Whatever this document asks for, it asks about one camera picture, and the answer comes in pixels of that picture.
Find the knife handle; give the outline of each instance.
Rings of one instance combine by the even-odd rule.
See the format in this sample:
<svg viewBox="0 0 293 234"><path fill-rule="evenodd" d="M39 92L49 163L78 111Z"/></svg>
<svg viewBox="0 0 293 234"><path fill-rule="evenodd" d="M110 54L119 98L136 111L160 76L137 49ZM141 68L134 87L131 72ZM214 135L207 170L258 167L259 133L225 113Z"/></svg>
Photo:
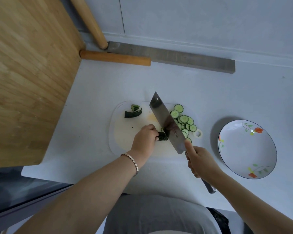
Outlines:
<svg viewBox="0 0 293 234"><path fill-rule="evenodd" d="M203 179L202 179L202 181L203 181L203 183L204 183L204 185L206 186L206 188L207 188L207 190L208 190L208 192L210 193L210 194L214 194L217 190L214 188L214 187L212 187L207 181L204 181Z"/></svg>

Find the left arm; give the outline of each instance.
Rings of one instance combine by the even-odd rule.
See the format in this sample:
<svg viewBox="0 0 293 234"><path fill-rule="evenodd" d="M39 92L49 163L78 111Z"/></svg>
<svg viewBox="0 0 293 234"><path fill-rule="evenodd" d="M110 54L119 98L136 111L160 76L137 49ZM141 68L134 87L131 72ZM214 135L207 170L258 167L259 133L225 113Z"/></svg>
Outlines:
<svg viewBox="0 0 293 234"><path fill-rule="evenodd" d="M135 136L127 153L141 168L154 149L158 131L144 126ZM95 233L115 205L136 167L127 156L121 156L83 178L46 208L29 219L16 234Z"/></svg>

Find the bracelet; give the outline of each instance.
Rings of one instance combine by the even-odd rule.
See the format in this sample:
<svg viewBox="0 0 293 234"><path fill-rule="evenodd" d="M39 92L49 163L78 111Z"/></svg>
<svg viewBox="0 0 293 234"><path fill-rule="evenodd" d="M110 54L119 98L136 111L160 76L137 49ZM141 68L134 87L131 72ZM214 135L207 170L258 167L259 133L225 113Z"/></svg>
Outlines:
<svg viewBox="0 0 293 234"><path fill-rule="evenodd" d="M135 164L136 170L137 170L137 173L134 175L134 177L135 177L139 173L139 168L138 168L138 165L136 164L136 161L128 153L123 153L121 156L123 156L123 155L126 155L127 157L129 157L131 159L131 161L133 161L133 163Z"/></svg>

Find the clothing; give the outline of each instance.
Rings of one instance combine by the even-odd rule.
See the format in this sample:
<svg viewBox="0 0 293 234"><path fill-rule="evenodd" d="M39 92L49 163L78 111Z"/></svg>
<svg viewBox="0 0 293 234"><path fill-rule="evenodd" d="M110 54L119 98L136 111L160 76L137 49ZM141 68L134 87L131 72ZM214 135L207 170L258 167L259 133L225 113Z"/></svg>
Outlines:
<svg viewBox="0 0 293 234"><path fill-rule="evenodd" d="M103 234L147 234L164 230L221 233L216 220L203 206L158 195L124 195L107 216Z"/></svg>

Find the person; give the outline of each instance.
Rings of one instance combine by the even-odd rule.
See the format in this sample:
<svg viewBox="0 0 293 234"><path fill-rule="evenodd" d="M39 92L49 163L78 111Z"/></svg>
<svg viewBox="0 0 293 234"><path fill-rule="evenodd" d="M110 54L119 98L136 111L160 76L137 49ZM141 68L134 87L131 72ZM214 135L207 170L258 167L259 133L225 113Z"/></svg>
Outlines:
<svg viewBox="0 0 293 234"><path fill-rule="evenodd" d="M151 124L136 134L127 154L139 169L151 156L158 135ZM254 233L293 233L293 220L225 174L206 149L187 140L185 147L193 175L222 193ZM104 233L220 233L205 207L169 197L121 195L136 173L127 155L118 157L65 191L16 234L94 234L107 215Z"/></svg>

